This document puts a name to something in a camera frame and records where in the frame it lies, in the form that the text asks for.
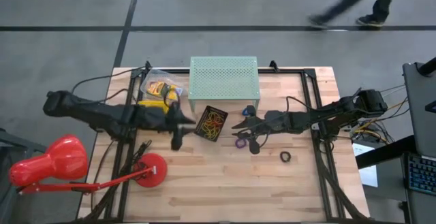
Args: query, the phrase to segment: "red lamp shade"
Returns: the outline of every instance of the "red lamp shade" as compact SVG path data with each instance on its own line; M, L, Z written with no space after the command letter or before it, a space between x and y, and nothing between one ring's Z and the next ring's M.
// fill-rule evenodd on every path
M47 177L75 180L87 170L87 152L82 142L74 135L65 135L45 154L15 163L9 170L9 179L16 186L27 186Z

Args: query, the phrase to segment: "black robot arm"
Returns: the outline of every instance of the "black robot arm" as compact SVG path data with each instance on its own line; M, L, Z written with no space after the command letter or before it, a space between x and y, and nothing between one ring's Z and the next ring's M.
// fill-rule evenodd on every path
M323 122L325 126L322 139L334 138L340 128L354 125L359 118L375 118L388 109L379 91L360 89L353 96L342 97L336 102L308 112L281 112L270 110L265 113L265 119L258 118L253 106L247 106L249 116L243 122L233 126L233 129L243 129L234 133L240 139L249 141L249 149L258 154L261 145L256 141L260 135L276 133L299 134L309 129L313 124Z
M179 102L171 103L165 114L161 108L111 106L77 97L69 91L49 92L43 111L49 116L69 116L88 123L96 131L106 131L114 140L132 138L131 128L168 131L173 133L172 150L178 150L182 146L182 137L193 131L185 125L196 123L183 115Z

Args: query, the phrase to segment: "green perforated box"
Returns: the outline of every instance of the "green perforated box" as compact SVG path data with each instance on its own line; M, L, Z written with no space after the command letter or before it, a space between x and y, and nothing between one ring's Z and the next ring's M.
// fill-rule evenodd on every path
M191 57L189 102L196 100L260 99L256 57Z

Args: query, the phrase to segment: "white paper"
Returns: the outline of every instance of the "white paper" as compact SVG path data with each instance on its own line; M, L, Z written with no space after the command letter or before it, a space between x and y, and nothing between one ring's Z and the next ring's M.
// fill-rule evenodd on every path
M374 148L353 143L354 156L369 152L370 150L374 150ZM372 187L378 187L377 168L375 165L359 170L359 174L362 184Z

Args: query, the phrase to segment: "blue object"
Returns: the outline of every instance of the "blue object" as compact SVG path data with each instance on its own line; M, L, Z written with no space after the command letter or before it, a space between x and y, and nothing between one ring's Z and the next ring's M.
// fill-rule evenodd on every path
M436 195L436 161L417 155L407 155L409 189Z
M245 108L244 110L243 110L243 116L248 116L249 114L248 114L248 111L247 111L247 109Z

